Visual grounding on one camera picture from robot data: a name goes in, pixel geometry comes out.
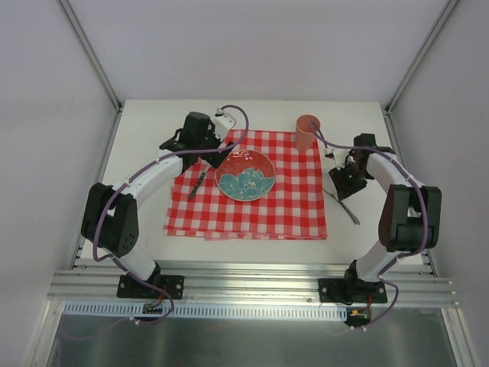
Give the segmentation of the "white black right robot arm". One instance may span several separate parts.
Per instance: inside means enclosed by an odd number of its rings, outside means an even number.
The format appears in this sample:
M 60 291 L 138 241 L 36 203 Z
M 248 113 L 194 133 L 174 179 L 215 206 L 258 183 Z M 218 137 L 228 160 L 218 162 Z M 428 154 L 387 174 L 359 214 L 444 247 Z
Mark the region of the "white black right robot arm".
M 394 150 L 377 145 L 373 134 L 360 134 L 346 148 L 342 166 L 329 171 L 339 200 L 379 183 L 386 194 L 378 223 L 378 240 L 366 255 L 354 261 L 342 282 L 342 293 L 357 302 L 368 295 L 398 261 L 433 248 L 439 238 L 442 192 L 414 178 Z

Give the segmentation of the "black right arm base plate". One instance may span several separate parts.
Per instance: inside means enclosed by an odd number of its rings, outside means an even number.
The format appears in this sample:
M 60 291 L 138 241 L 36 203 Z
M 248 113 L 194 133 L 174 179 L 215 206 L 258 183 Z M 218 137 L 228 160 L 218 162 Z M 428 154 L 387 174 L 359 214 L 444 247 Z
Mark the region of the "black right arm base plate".
M 387 292 L 381 282 L 354 281 L 348 283 L 344 278 L 320 278 L 318 292 L 321 303 L 386 304 Z

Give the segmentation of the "salmon pink plastic cup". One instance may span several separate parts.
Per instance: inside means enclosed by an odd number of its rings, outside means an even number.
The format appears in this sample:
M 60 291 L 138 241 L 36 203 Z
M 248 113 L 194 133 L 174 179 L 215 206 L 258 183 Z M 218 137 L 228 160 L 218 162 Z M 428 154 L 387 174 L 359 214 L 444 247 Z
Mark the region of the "salmon pink plastic cup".
M 313 147 L 320 121 L 314 115 L 301 115 L 296 120 L 295 148 L 298 151 L 308 151 Z

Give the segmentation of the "red white checkered cloth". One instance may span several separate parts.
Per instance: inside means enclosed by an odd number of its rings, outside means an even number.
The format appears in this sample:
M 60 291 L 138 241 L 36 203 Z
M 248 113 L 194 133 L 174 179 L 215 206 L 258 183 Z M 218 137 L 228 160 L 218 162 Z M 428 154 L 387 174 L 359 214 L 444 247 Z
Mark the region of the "red white checkered cloth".
M 224 239 L 326 239 L 321 149 L 298 151 L 292 132 L 249 131 L 243 149 L 267 155 L 276 182 L 264 197 L 239 202 L 224 195 L 215 171 L 199 161 L 175 179 L 164 225 L 168 235 Z M 205 171 L 206 177 L 189 200 Z

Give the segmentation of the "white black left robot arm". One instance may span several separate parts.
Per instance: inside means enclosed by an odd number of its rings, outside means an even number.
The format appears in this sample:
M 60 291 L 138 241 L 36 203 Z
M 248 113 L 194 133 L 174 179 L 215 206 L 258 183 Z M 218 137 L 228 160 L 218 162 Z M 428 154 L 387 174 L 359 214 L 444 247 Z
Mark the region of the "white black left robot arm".
M 138 210 L 164 184 L 174 180 L 199 160 L 217 168 L 235 146 L 222 147 L 236 119 L 223 109 L 210 117 L 190 112 L 183 127 L 162 143 L 157 153 L 129 177 L 112 185 L 95 183 L 89 191 L 81 235 L 102 248 L 123 270 L 135 276 L 134 288 L 144 297 L 160 289 L 157 263 L 138 244 Z

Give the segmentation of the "aluminium frame post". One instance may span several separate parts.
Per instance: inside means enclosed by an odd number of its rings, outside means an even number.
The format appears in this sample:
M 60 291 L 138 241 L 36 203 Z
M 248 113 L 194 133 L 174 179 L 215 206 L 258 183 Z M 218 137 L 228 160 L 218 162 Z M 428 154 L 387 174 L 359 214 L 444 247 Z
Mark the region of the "aluminium frame post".
M 71 1 L 56 0 L 56 3 L 59 5 L 60 10 L 62 11 L 70 26 L 70 29 L 74 33 L 83 53 L 86 55 L 86 58 L 89 61 L 89 64 L 91 65 L 91 68 L 93 69 L 98 81 L 102 85 L 102 88 L 104 89 L 105 94 L 110 100 L 110 103 L 115 108 L 115 110 L 119 112 L 123 107 L 123 103 L 117 96 L 117 93 L 112 83 L 110 82 L 103 65 L 100 62 L 96 51 L 93 48 L 92 43 L 89 40 Z
M 385 105 L 384 111 L 387 116 L 391 116 L 391 114 L 393 113 L 401 97 L 403 96 L 409 84 L 412 82 L 414 76 L 418 72 L 418 69 L 421 67 L 422 63 L 428 56 L 435 42 L 438 40 L 439 35 L 442 33 L 445 26 L 452 18 L 455 9 L 459 6 L 460 3 L 460 0 L 448 0 L 442 6 L 442 10 L 437 15 L 419 49 L 415 53 L 414 58 L 411 60 L 406 72 L 401 78 L 393 95 L 389 99 L 388 103 Z

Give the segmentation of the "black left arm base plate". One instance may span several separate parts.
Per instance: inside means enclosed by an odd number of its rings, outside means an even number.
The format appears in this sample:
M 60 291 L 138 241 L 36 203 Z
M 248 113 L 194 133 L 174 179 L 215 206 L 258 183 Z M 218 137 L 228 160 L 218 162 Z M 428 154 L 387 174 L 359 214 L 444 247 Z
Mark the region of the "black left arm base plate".
M 183 298 L 185 277 L 182 275 L 160 275 L 152 277 L 148 282 L 136 280 L 129 274 L 121 275 L 118 282 L 116 297 L 121 299 L 157 299 L 161 290 L 167 298 L 174 300 Z

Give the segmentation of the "silver table knife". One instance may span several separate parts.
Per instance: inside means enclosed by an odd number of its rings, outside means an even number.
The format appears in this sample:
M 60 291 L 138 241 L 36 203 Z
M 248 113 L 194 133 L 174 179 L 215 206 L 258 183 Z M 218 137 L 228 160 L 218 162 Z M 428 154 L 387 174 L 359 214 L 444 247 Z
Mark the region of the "silver table knife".
M 325 188 L 322 188 L 322 191 L 341 206 L 355 226 L 360 226 L 361 223 L 359 218 L 342 201 L 336 198 L 332 193 L 328 192 Z

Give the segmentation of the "fork with green handle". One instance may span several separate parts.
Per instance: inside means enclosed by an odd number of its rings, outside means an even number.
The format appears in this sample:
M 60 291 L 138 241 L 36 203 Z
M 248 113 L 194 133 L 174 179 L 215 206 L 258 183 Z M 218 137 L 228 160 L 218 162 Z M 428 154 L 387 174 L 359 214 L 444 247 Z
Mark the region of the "fork with green handle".
M 206 177 L 206 172 L 203 171 L 200 174 L 199 179 L 197 180 L 196 184 L 194 185 L 192 191 L 189 194 L 189 200 L 192 200 L 195 197 L 196 192 L 199 189 L 199 187 L 201 186 L 201 184 L 202 184 L 203 180 L 205 179 L 205 177 Z

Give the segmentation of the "aluminium frame post right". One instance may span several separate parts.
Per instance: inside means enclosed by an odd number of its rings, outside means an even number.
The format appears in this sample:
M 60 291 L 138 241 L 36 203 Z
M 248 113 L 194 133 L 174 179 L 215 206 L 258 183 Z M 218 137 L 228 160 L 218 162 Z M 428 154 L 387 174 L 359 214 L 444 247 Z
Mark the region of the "aluminium frame post right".
M 415 53 L 414 58 L 411 60 L 406 72 L 401 78 L 393 95 L 389 99 L 388 103 L 385 105 L 384 111 L 387 116 L 391 116 L 391 114 L 393 113 L 401 97 L 403 96 L 409 84 L 412 82 L 414 76 L 418 72 L 418 69 L 421 67 L 422 63 L 428 56 L 435 42 L 438 40 L 439 35 L 442 33 L 445 26 L 452 18 L 455 9 L 459 6 L 460 3 L 460 0 L 448 0 L 442 6 L 442 10 L 437 15 L 419 49 Z

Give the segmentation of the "red teal ceramic plate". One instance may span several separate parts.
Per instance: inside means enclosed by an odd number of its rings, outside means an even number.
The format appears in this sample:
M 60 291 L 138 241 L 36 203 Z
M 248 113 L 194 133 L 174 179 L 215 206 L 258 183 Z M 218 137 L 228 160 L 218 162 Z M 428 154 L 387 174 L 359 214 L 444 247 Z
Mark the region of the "red teal ceramic plate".
M 255 150 L 232 152 L 215 171 L 215 183 L 228 198 L 251 202 L 266 196 L 276 182 L 270 158 Z

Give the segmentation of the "aluminium frame post left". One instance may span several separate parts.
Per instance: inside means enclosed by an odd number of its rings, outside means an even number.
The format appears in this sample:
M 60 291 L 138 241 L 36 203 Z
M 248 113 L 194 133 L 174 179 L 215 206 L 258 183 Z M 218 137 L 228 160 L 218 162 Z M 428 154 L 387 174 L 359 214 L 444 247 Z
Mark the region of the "aluminium frame post left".
M 115 110 L 119 112 L 123 107 L 123 103 L 117 96 L 117 93 L 112 83 L 110 82 L 103 65 L 100 62 L 96 51 L 93 48 L 92 43 L 89 40 L 71 1 L 56 0 L 56 3 L 59 5 L 60 10 L 62 11 L 70 26 L 70 29 L 74 33 L 83 53 L 86 55 L 86 58 L 89 61 L 89 64 L 91 65 L 91 68 L 93 69 L 98 81 L 102 85 L 102 88 L 104 89 L 105 94 L 110 100 L 110 103 L 115 108 Z

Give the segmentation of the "aluminium front rail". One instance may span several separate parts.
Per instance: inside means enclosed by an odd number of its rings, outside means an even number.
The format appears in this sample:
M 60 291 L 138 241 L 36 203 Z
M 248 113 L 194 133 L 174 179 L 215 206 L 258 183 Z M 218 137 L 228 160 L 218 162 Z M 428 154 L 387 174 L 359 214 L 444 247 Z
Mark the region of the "aluminium front rail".
M 345 265 L 242 264 L 162 261 L 164 274 L 184 276 L 183 299 L 197 303 L 305 305 L 319 302 L 318 280 L 340 278 Z M 51 300 L 114 300 L 121 271 L 81 259 L 54 273 Z M 400 289 L 397 306 L 457 308 L 461 297 L 450 278 L 436 277 L 428 265 L 399 264 L 386 279 Z

